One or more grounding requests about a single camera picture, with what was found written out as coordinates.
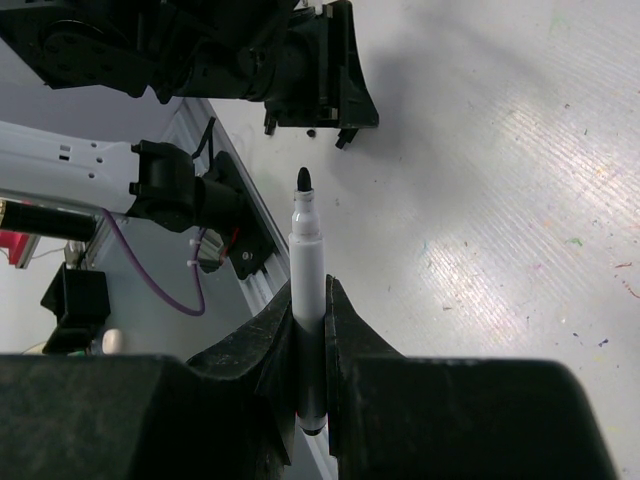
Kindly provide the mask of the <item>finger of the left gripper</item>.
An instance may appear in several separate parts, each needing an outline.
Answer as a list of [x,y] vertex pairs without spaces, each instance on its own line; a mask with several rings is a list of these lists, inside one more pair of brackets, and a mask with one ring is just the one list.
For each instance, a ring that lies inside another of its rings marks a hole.
[[353,5],[350,1],[334,3],[334,27],[337,30],[339,87],[338,129],[377,128],[379,114],[366,87],[358,54]]

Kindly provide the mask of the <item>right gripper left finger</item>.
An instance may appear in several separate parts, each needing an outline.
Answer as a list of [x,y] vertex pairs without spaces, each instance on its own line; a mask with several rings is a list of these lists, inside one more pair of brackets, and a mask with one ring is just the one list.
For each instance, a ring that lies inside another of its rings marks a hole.
[[5,355],[5,479],[279,479],[292,462],[291,289],[187,361]]

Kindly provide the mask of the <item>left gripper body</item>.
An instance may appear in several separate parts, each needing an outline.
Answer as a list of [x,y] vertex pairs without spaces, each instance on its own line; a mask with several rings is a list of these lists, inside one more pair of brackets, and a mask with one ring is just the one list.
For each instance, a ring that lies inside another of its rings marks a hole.
[[278,127],[347,130],[350,3],[251,1],[249,12],[249,100],[264,105],[264,133]]

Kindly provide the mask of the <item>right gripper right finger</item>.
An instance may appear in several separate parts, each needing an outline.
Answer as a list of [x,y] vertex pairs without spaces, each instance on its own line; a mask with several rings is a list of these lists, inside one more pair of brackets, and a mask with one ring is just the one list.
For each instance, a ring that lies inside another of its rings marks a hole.
[[330,452],[343,479],[613,479],[585,391],[540,359],[400,354],[329,277]]

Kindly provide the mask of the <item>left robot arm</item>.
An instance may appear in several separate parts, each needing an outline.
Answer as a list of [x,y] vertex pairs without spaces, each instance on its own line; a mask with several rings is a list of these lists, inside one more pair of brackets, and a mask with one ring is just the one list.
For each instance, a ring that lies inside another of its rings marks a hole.
[[260,103],[265,131],[338,131],[344,146],[379,123],[348,1],[5,1],[1,193],[72,211],[124,215],[182,233],[230,235],[248,197],[199,148],[156,142],[183,99]]

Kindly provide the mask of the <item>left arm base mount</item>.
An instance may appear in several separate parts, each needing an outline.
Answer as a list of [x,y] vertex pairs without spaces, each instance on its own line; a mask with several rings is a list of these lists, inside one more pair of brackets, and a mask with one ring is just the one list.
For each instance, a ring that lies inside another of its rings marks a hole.
[[[214,232],[221,251],[214,259],[196,245],[189,270],[194,277],[211,273],[231,260],[244,280],[273,252],[266,225],[225,151],[210,152],[209,170],[195,172],[195,156],[169,143],[142,141],[133,146],[139,158],[139,178],[131,183],[133,206],[126,217],[144,219],[183,233],[197,228],[197,242]],[[57,326],[45,343],[46,355],[72,354],[90,349],[111,313],[106,275],[88,267],[61,266],[41,304],[52,311]]]

